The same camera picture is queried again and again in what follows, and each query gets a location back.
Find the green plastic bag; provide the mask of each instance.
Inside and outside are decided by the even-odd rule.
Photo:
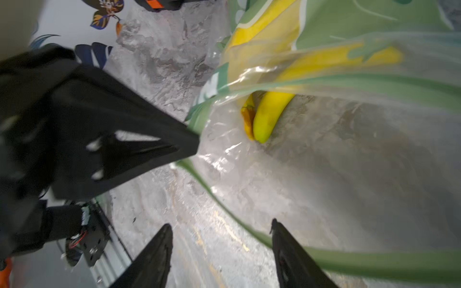
[[[277,218],[324,269],[461,282],[460,43],[429,0],[258,0],[178,164],[268,247]],[[296,96],[260,144],[241,110],[263,91]]]

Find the orange object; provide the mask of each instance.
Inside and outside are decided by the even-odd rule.
[[[146,1],[149,6],[151,6],[153,9],[160,9],[163,8],[163,6],[157,1],[157,0],[147,0]]]
[[[123,25],[120,24],[120,21],[117,22],[117,25],[115,26],[115,33],[117,33],[117,36],[120,34],[120,31],[122,30]]]
[[[243,126],[245,128],[245,133],[247,134],[248,138],[253,141],[253,120],[254,116],[256,115],[256,110],[254,109],[254,102],[253,102],[253,95],[250,94],[245,105],[240,110],[240,113],[243,116]]]
[[[12,270],[11,258],[6,260],[6,268],[0,271],[0,288],[10,288],[10,274]]]

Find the yellow banana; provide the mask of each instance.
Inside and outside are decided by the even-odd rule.
[[[245,105],[240,109],[240,113],[243,116],[243,126],[245,128],[245,133],[247,133],[248,138],[253,141],[253,120],[256,111],[254,109],[253,94],[250,94]]]
[[[294,96],[271,91],[264,95],[253,120],[253,135],[257,141],[264,143],[269,139],[278,118]]]
[[[350,50],[361,46],[363,44],[355,43],[313,51],[293,62],[290,67],[280,73],[276,82],[303,79],[333,67],[338,69],[354,66],[369,67],[399,63],[403,59],[402,53],[394,47],[376,52],[366,62],[363,62],[363,57],[349,59]],[[267,92],[264,95],[253,121],[253,134],[257,141],[264,143],[269,139],[278,118],[294,96],[294,94],[281,92]]]

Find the leaf print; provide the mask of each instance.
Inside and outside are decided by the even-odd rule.
[[[99,42],[93,42],[91,46],[87,44],[79,44],[76,45],[74,49],[75,55],[77,55],[82,63],[99,68],[104,68],[111,50],[112,46],[107,46]]]
[[[120,12],[122,11],[124,6],[123,0],[114,0],[113,1],[113,8],[115,9],[114,12]]]
[[[109,17],[107,15],[102,15],[102,11],[96,11],[93,15],[93,21],[91,22],[91,27],[102,30],[109,23]]]
[[[82,0],[85,4],[100,10],[101,9],[101,1],[99,0]]]
[[[43,44],[43,42],[50,38],[51,36],[59,36],[59,35],[56,35],[56,34],[46,34],[46,35],[42,35],[42,36],[38,36],[37,38],[35,38],[32,43],[29,45],[29,48],[34,50],[34,49],[38,49],[40,48],[40,46]]]

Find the red wire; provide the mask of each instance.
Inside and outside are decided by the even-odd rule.
[[[88,231],[85,231],[85,233],[82,235],[82,237],[80,237],[80,239],[78,239],[78,241],[77,241],[75,244],[73,244],[73,242],[71,242],[71,243],[69,244],[69,249],[74,249],[74,248],[80,243],[80,241],[81,241],[83,238],[85,238],[86,234],[88,234]]]

